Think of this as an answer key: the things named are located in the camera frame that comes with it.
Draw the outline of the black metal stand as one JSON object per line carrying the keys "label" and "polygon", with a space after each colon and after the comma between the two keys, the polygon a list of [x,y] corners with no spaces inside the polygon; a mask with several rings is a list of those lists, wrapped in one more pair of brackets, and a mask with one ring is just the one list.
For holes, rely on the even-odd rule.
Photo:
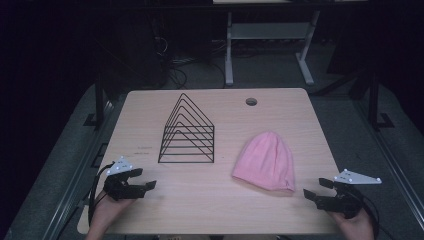
{"label": "black metal stand", "polygon": [[92,126],[99,130],[104,121],[104,93],[103,81],[100,75],[97,76],[95,84],[95,112],[87,115],[84,126]]}
{"label": "black metal stand", "polygon": [[386,113],[378,110],[379,104],[379,80],[373,74],[370,79],[369,99],[368,99],[368,122],[371,127],[379,132],[381,128],[393,128],[394,124]]}

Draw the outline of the person's left hand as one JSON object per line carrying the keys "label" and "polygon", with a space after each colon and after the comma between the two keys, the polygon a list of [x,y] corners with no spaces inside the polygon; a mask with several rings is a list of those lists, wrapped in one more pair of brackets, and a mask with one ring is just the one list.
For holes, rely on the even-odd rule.
{"label": "person's left hand", "polygon": [[115,201],[104,191],[101,191],[96,197],[97,205],[88,233],[90,231],[103,231],[106,233],[112,223],[134,202],[135,199],[120,199]]}

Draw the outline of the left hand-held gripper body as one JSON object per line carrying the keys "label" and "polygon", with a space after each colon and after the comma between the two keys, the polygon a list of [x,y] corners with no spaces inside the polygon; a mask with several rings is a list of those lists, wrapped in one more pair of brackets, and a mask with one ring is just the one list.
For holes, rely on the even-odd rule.
{"label": "left hand-held gripper body", "polygon": [[143,198],[146,192],[138,192],[137,185],[128,183],[130,179],[126,173],[135,168],[124,156],[115,161],[106,172],[103,190],[115,201],[120,199]]}

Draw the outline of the white metal desk frame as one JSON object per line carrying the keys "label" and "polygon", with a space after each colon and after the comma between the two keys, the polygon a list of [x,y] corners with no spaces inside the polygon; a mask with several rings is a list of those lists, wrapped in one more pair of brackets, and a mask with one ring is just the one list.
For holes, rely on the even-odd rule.
{"label": "white metal desk frame", "polygon": [[232,64],[232,42],[234,40],[303,40],[302,50],[295,54],[298,66],[307,85],[314,85],[314,79],[306,62],[320,11],[312,14],[309,22],[294,23],[234,23],[232,13],[227,14],[225,84],[234,84]]}

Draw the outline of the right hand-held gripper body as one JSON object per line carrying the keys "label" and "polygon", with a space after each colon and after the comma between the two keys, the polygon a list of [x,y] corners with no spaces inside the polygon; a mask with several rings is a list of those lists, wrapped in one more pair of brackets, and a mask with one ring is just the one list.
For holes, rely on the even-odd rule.
{"label": "right hand-held gripper body", "polygon": [[334,176],[333,190],[336,195],[318,196],[314,202],[319,210],[342,213],[346,219],[351,219],[358,215],[361,209],[369,212],[370,209],[365,203],[365,196],[356,188],[356,185],[377,185],[382,183],[379,177],[370,177],[360,173],[344,169]]}

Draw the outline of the person's right hand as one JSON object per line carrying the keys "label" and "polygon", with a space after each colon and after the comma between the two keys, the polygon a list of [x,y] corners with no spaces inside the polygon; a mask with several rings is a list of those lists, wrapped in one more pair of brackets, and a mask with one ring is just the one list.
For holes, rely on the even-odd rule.
{"label": "person's right hand", "polygon": [[371,217],[361,209],[357,216],[346,219],[342,213],[328,212],[346,240],[375,240]]}

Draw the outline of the pink knit beanie hat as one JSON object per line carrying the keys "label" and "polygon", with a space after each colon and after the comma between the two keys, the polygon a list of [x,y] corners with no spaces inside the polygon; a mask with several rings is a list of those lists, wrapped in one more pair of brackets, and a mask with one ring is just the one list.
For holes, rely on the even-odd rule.
{"label": "pink knit beanie hat", "polygon": [[291,150],[275,132],[263,132],[245,144],[232,177],[267,191],[295,191]]}

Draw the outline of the aluminium floor rail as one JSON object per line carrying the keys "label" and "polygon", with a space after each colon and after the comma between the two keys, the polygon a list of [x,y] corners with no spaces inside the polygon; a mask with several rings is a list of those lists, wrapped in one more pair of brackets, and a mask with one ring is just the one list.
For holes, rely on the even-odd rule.
{"label": "aluminium floor rail", "polygon": [[54,155],[54,163],[48,170],[51,190],[58,195],[58,201],[42,240],[58,240],[74,213],[84,205],[122,106],[123,100],[107,101],[99,127],[90,122],[92,111],[82,115],[82,120],[88,123],[80,125],[71,121],[65,127],[58,143],[59,153]]}
{"label": "aluminium floor rail", "polygon": [[367,127],[368,131],[376,142],[378,149],[382,153],[388,166],[388,169],[394,178],[394,181],[398,185],[398,188],[402,193],[418,225],[424,232],[424,203],[419,199],[418,194],[411,185],[403,169],[397,162],[397,158],[395,157],[392,150],[389,148],[386,139],[382,135],[382,127],[375,127],[371,123],[371,121],[368,119],[366,108],[363,106],[362,103],[354,101],[353,106],[355,107],[356,111],[358,112],[359,116],[363,120],[365,126]]}

